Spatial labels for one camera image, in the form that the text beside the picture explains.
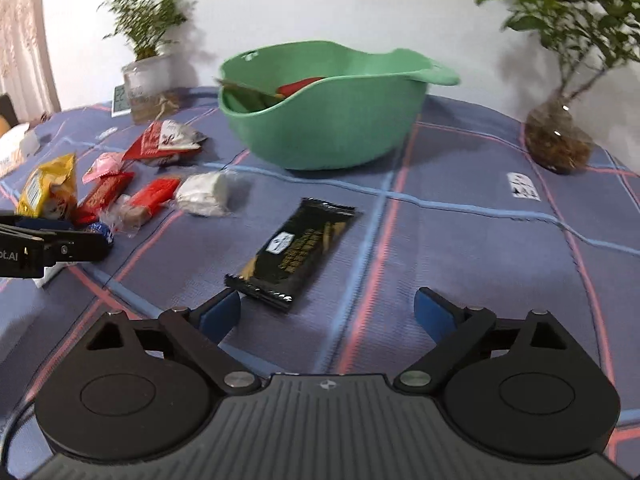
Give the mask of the black snack bar packet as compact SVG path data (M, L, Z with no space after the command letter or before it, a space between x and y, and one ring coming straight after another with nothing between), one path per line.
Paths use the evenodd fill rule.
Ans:
M359 217L352 206L304 197L277 232L224 284L282 312L319 271L333 246Z

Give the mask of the tall red snack bag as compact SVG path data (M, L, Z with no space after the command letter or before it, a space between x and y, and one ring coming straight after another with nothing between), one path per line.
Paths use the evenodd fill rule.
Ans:
M276 96L279 99L287 99L296 92L303 90L303 88L308 87L310 84L314 84L317 81L322 80L322 77L309 77L305 79L301 79L298 81L290 82L289 84L284 84L280 86L276 90Z

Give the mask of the blue Lindor chocolate ball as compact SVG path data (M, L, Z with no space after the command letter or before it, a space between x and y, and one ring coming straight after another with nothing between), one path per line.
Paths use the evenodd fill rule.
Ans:
M90 223L88 226L85 227L84 231L88 233L93 233L93 234L100 234L106 241L106 244L108 247L112 247L114 244L113 232L111 228L104 222L96 221L96 222Z

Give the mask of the white paper snack bag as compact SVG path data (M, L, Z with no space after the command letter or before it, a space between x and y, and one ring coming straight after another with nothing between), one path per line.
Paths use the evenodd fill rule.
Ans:
M46 266L43 270L43 276L41 278L34 278L32 281L37 288L43 288L50 283L54 278L58 276L63 270L68 267L67 262L58 262L54 266Z

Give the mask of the yellow chip bag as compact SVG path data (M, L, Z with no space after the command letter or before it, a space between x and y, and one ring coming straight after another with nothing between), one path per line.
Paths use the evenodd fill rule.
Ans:
M76 155L39 165L27 178L16 213L30 218L67 220L77 205Z

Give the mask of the red small snack packet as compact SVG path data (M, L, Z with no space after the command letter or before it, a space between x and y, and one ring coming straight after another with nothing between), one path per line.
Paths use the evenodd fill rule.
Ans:
M132 171L100 177L96 186L75 208L70 216L70 221L74 226L81 228L97 222L100 215L115 203L115 200L122 195L132 180L134 180Z

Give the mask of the tissue pack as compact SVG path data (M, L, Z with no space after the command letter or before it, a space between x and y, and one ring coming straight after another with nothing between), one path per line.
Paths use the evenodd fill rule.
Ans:
M0 140L0 177L22 166L39 149L38 136L28 122L13 127Z

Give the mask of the pink small candy packet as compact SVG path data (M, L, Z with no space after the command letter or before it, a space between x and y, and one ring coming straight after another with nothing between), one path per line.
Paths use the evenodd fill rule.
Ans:
M117 152L107 152L101 154L89 167L89 169L82 176L82 183L88 184L89 182L101 179L103 177L114 176L122 170L122 158L124 154Z

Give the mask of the red hawthorn cake packet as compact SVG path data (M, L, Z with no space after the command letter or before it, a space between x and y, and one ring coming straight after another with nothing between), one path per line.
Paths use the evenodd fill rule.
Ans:
M131 196L120 196L100 213L100 221L113 232L136 234L170 202L181 184L179 177L160 177Z

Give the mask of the white tablecloth label left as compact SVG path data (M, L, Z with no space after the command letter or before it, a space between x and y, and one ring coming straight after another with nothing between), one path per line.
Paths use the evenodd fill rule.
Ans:
M108 138L109 136L111 136L113 133L115 133L117 131L118 131L117 127L108 128L108 129L102 131L101 133L99 133L96 136L96 140L103 141L103 140L105 140L106 138Z

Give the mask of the white tablecloth label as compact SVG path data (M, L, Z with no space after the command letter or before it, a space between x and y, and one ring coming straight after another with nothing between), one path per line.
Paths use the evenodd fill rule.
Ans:
M103 140L105 140L106 138L108 138L109 136L111 136L113 133L115 133L117 131L118 131L117 127L108 128L108 129L102 131L101 133L99 133L96 136L96 140L103 141Z
M510 191L514 198L540 201L536 186L529 176L519 174L518 172L508 172L506 178L508 179Z

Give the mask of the white nougat candy packet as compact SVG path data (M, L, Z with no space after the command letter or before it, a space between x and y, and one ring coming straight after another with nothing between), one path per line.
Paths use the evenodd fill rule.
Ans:
M178 186L174 206L194 216L226 216L235 185L236 174L228 170L192 174Z

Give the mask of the red and white snack bag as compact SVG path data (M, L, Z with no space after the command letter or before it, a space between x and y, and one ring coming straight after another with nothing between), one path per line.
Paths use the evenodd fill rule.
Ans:
M190 125L169 119L152 122L122 155L122 161L141 162L151 167L170 166L193 158L206 140L207 136Z

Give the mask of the feathery plant in clear cup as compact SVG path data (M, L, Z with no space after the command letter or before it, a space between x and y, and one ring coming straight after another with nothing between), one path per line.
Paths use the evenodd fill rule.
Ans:
M174 30L186 24L192 3L188 0L103 0L114 16L107 36L122 37L134 60L122 68L124 91L132 121L160 120L179 108L174 69L169 54L176 43Z

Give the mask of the green plastic bowl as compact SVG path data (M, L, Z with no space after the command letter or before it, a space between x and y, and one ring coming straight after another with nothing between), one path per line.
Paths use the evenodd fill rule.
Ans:
M360 166L393 151L433 85L455 86L451 68L409 49L368 53L332 41L276 44L220 68L218 105L257 157L289 170ZM284 84L322 77L287 99Z

